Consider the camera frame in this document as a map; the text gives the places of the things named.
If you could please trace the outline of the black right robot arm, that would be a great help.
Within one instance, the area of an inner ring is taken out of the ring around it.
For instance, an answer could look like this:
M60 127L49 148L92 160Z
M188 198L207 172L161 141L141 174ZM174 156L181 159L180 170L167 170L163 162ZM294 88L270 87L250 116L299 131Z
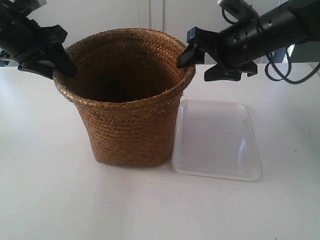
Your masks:
M291 45L320 40L320 2L288 0L260 16L244 0L220 0L221 13L237 21L220 32L194 27L187 32L188 46L177 58L176 66L186 68L205 62L208 54L216 65L204 73L206 82L238 82L242 74L258 73L256 59L266 56L273 66L272 53Z

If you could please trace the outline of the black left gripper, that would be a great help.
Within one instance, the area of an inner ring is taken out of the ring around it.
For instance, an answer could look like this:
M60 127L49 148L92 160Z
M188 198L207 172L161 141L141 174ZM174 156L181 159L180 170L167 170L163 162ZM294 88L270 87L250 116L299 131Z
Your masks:
M77 67L62 46L68 33L60 26L40 27L27 17L0 16L0 60L18 70L52 79L54 70L75 77Z

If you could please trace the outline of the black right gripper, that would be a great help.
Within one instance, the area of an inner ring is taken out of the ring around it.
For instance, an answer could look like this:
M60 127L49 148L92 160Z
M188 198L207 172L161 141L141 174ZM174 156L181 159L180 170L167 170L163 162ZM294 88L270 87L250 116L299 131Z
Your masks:
M177 58L176 67L203 65L208 54L216 65L204 73L206 82L238 82L243 73L248 77L256 75L258 67L254 60L262 55L257 21L258 18L238 22L220 32L193 27L187 32L188 46Z

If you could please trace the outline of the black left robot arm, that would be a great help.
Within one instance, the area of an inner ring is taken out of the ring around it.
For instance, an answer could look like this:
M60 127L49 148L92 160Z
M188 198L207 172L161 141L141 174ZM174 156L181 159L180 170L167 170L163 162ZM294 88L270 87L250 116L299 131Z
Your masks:
M0 60L18 64L21 72L53 78L54 70L75 77L77 67L63 43L67 31L60 25L41 27L29 14L47 4L45 0L0 2Z

